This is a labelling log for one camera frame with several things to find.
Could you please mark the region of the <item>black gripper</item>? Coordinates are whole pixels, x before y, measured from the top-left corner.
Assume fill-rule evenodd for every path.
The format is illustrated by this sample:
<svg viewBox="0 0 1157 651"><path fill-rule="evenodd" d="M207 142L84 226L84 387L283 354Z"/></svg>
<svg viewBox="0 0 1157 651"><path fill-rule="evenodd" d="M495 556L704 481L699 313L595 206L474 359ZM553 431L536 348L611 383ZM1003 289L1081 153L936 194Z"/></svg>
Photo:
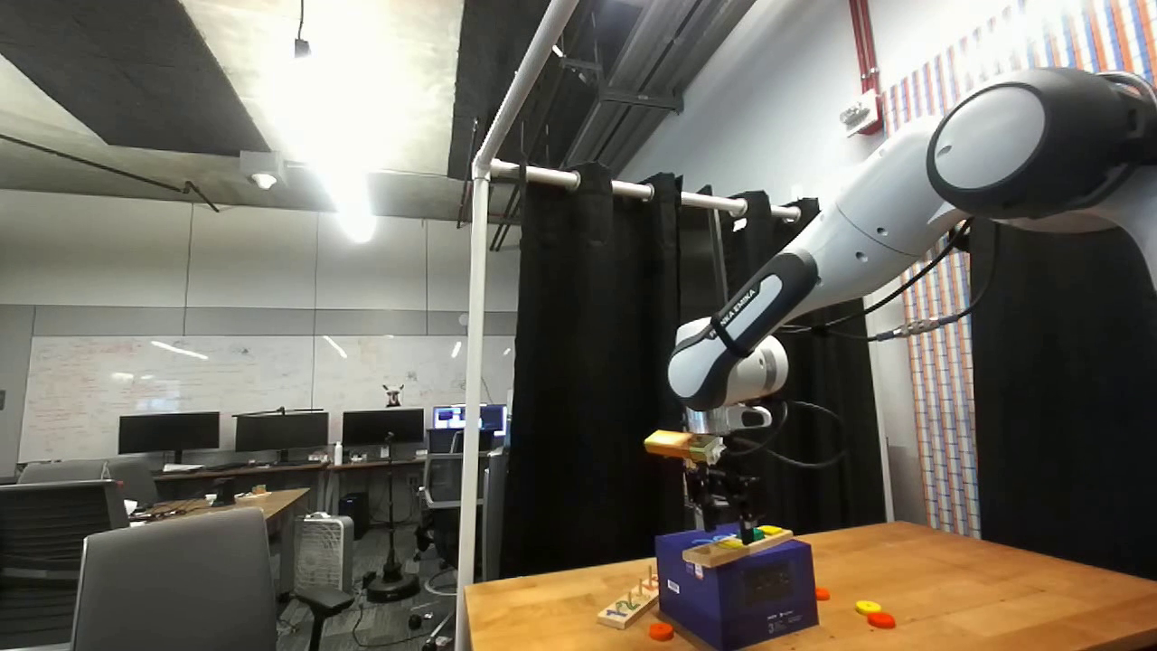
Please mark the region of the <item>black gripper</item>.
<svg viewBox="0 0 1157 651"><path fill-rule="evenodd" d="M724 465L701 465L692 474L692 501L701 512L704 531L719 531L724 518L733 518L741 535L754 535L753 518L753 474L733 474Z"/></svg>

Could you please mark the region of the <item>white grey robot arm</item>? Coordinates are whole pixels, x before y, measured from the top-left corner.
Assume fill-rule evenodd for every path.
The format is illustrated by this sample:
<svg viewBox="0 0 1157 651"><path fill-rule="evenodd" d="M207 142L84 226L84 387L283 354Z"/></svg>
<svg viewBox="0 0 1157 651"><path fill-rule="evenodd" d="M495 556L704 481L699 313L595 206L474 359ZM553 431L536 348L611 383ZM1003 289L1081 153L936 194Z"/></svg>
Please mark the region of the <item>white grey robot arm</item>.
<svg viewBox="0 0 1157 651"><path fill-rule="evenodd" d="M676 459L711 471L732 435L770 425L762 396L793 367L776 328L886 284L962 217L1027 232L1122 226L1149 265L1153 163L1157 95L1124 73L1024 67L906 123L724 307L676 328L665 364L688 408Z"/></svg>

